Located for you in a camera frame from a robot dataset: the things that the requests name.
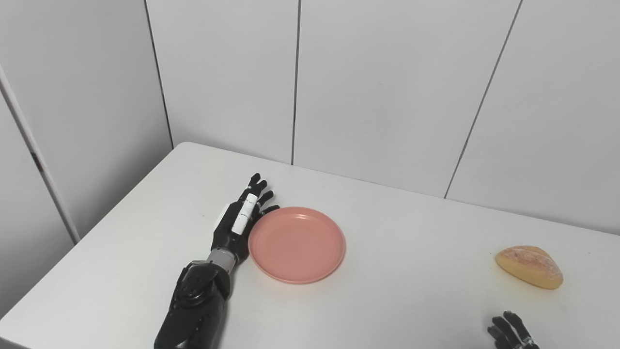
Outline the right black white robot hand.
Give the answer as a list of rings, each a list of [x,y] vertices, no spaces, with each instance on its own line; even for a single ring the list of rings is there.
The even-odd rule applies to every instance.
[[[487,332],[493,338],[496,349],[540,349],[523,320],[511,311],[493,317]]]

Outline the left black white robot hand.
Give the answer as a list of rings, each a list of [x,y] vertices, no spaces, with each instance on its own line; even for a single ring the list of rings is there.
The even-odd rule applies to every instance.
[[[211,250],[231,253],[237,265],[248,258],[248,241],[254,225],[266,214],[280,208],[278,205],[264,207],[275,196],[272,190],[265,190],[267,186],[267,181],[259,173],[250,178],[239,199],[230,203],[219,219]]]

